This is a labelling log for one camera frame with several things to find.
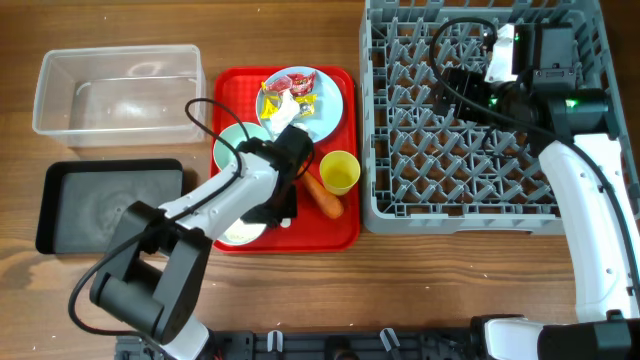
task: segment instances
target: food item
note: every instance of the food item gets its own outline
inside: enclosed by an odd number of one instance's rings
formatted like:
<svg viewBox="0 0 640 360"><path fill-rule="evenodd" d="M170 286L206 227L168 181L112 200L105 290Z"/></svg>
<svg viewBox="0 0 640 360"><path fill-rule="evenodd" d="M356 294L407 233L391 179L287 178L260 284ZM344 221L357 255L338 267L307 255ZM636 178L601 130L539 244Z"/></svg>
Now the food item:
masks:
<svg viewBox="0 0 640 360"><path fill-rule="evenodd" d="M260 112L260 119L271 119L271 116L278 112L278 106L276 105L280 102L280 99L276 96L275 103L273 101L273 96L265 96L264 103L262 104L262 111Z"/></svg>
<svg viewBox="0 0 640 360"><path fill-rule="evenodd" d="M316 112L314 103L318 95L305 95L299 96L294 100L300 104L300 113L296 115L296 118L301 118L309 115L313 115ZM271 116L278 111L282 100L278 96L265 95L264 103L262 104L262 111L260 112L260 119L271 119Z"/></svg>
<svg viewBox="0 0 640 360"><path fill-rule="evenodd" d="M327 189L325 189L313 175L305 172L302 175L302 183L311 194L311 197L316 201L318 207L322 212L331 219L337 219L344 213L344 206L337 196L333 195Z"/></svg>
<svg viewBox="0 0 640 360"><path fill-rule="evenodd" d="M291 86L291 94L293 96L307 95L313 90L313 85L316 82L316 72L312 72L309 75L303 74L289 74L293 85Z"/></svg>
<svg viewBox="0 0 640 360"><path fill-rule="evenodd" d="M300 104L300 113L296 117L301 118L301 117L313 115L316 112L316 106L314 105L314 103L316 102L317 98L318 98L318 95L316 94L298 96L296 98L296 102Z"/></svg>
<svg viewBox="0 0 640 360"><path fill-rule="evenodd" d="M262 83L262 90L265 92L265 94L272 93L272 94L280 95L285 90L291 89L292 86L293 86L293 79L285 75L277 78L274 82L272 82L269 85Z"/></svg>
<svg viewBox="0 0 640 360"><path fill-rule="evenodd" d="M282 95L285 90L291 90L293 96L303 96L313 90L315 82L315 71L309 75L288 74L275 79L271 84L262 83L262 90L266 95Z"/></svg>

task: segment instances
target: green rim bowl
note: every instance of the green rim bowl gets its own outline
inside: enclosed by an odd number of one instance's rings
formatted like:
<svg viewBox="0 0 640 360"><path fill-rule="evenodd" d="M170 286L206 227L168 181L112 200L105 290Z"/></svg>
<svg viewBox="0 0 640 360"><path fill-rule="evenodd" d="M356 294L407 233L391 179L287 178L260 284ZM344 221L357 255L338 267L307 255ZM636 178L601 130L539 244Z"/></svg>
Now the green rim bowl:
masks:
<svg viewBox="0 0 640 360"><path fill-rule="evenodd" d="M256 137L261 140L269 140L269 133L262 126L254 123L243 122L244 127L249 133L249 137ZM220 133L220 137L225 139L234 148L238 147L238 144L245 141L247 138L244 136L244 132L239 124L233 124L224 129ZM216 141L213 145L213 162L215 162L218 169L222 170L227 165L235 161L233 153L228 147L224 146L220 141Z"/></svg>

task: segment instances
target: food wrapper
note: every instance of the food wrapper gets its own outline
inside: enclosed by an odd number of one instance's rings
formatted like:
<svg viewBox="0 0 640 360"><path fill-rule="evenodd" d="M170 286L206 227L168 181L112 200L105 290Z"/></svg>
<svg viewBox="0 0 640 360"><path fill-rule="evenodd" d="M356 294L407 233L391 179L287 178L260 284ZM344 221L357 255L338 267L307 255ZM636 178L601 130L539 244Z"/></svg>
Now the food wrapper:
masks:
<svg viewBox="0 0 640 360"><path fill-rule="evenodd" d="M309 75L289 74L287 76L293 80L293 85L291 86L291 95L293 96L307 95L313 90L313 85L316 82L315 71Z"/></svg>
<svg viewBox="0 0 640 360"><path fill-rule="evenodd" d="M265 95L282 95L285 90L290 90L294 97L304 96L313 90L316 82L316 72L309 75L288 74L281 76L271 84L262 83L262 90Z"/></svg>
<svg viewBox="0 0 640 360"><path fill-rule="evenodd" d="M315 102L317 98L318 98L317 94L298 96L296 98L296 102L300 104L300 113L296 116L296 118L301 118L301 117L315 114L316 112Z"/></svg>
<svg viewBox="0 0 640 360"><path fill-rule="evenodd" d="M266 95L282 95L291 87L293 87L293 79L288 76L281 76L269 85L262 83L262 90Z"/></svg>
<svg viewBox="0 0 640 360"><path fill-rule="evenodd" d="M298 96L294 100L300 104L300 113L296 115L296 118L313 115L315 110L315 102L318 99L317 94ZM265 95L264 102L262 104L262 111L260 112L260 119L271 119L271 116L278 112L282 99L279 96Z"/></svg>

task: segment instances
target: carrot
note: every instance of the carrot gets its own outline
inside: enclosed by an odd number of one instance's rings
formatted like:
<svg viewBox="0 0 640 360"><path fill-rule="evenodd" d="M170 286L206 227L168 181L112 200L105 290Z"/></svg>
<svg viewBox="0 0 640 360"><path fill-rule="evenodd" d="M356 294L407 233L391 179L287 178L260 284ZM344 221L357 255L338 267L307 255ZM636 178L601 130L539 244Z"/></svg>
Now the carrot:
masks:
<svg viewBox="0 0 640 360"><path fill-rule="evenodd" d="M342 206L340 199L328 192L327 189L325 189L324 186L322 186L318 180L313 177L313 175L305 172L304 175L302 175L301 180L307 188L307 191L309 191L309 194L311 194L311 197L313 197L316 204L318 204L318 207L325 215L331 219L337 219L342 215L342 213L344 213L344 207Z"/></svg>

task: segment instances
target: yellow cup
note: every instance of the yellow cup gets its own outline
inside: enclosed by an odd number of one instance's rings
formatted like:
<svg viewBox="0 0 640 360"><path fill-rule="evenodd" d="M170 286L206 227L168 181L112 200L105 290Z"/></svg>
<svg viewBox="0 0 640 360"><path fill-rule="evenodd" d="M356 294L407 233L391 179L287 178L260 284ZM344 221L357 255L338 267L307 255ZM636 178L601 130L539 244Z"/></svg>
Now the yellow cup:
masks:
<svg viewBox="0 0 640 360"><path fill-rule="evenodd" d="M360 178L360 163L346 151L332 151L320 162L320 177L330 193L344 195Z"/></svg>

